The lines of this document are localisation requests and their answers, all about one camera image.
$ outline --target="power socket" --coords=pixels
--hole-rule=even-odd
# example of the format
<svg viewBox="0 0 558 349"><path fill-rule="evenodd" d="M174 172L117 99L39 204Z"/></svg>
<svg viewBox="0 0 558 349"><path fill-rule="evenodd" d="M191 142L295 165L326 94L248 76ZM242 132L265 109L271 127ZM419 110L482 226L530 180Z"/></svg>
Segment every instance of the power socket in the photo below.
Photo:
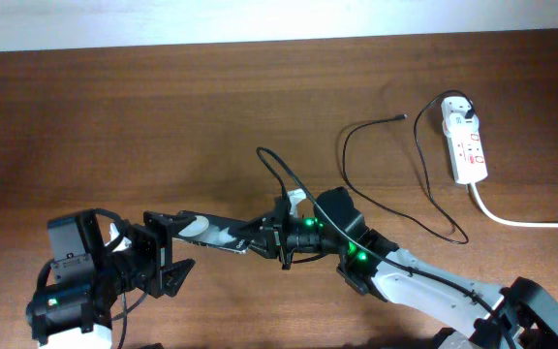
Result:
<svg viewBox="0 0 558 349"><path fill-rule="evenodd" d="M464 97L448 97L441 109L455 182L469 184L485 179L488 171L481 147L480 120L475 114L465 118L471 109L469 101Z"/></svg>

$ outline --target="white cable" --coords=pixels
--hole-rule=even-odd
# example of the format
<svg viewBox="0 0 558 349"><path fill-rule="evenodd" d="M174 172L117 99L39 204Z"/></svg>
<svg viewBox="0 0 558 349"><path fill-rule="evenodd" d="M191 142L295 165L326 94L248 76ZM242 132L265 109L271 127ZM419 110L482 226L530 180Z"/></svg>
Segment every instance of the white cable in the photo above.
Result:
<svg viewBox="0 0 558 349"><path fill-rule="evenodd" d="M475 183L470 183L471 185L471 191L473 192L473 197L475 198L475 201L477 202L477 205L481 208L481 211L483 211L483 213L488 216L490 219L492 219L495 222L501 223L501 224L505 224L505 225L509 225L509 226L514 226L514 227L525 227L525 228L558 228L558 223L528 223L528 222L514 222L514 221L509 221L507 219L503 219L503 218L499 218L497 216L495 216L494 214L492 214L492 212L490 212L485 205L483 204L483 201L480 198L480 193L477 191L477 185L475 185Z"/></svg>

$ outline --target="wooden table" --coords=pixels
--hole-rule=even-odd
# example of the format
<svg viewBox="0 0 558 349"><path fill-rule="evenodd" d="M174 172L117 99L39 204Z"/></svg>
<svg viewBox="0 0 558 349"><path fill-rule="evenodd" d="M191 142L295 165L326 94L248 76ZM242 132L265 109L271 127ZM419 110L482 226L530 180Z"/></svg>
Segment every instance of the wooden table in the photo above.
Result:
<svg viewBox="0 0 558 349"><path fill-rule="evenodd" d="M279 193L257 145L320 193L342 184L337 150L348 125L405 112L407 121L355 135L352 179L446 234L423 193L412 128L448 88L476 104L489 208L558 220L558 30L0 53L0 348L36 345L24 310L51 256L49 218L95 206L133 222L147 209L253 218ZM419 131L434 195L471 243L435 239L354 196L368 225L445 270L503 285L522 275L558 301L558 230L490 221L453 182L439 109ZM174 253L198 263L175 299L131 314L128 348L376 345L443 326L358 296L335 257L281 271L253 253L184 244Z"/></svg>

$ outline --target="green light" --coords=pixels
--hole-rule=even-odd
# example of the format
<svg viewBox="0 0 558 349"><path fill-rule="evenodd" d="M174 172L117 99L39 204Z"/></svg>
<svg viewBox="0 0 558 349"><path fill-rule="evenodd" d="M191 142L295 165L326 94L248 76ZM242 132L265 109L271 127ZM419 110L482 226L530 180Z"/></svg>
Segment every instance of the green light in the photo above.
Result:
<svg viewBox="0 0 558 349"><path fill-rule="evenodd" d="M355 252L357 252L357 247L353 243L348 242L348 254L351 255Z"/></svg>

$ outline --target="white wall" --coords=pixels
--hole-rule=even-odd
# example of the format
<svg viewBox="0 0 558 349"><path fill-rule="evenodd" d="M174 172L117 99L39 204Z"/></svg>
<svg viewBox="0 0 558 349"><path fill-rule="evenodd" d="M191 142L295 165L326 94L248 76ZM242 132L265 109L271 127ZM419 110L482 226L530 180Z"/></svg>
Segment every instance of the white wall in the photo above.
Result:
<svg viewBox="0 0 558 349"><path fill-rule="evenodd" d="M0 0L0 50L558 28L558 0Z"/></svg>

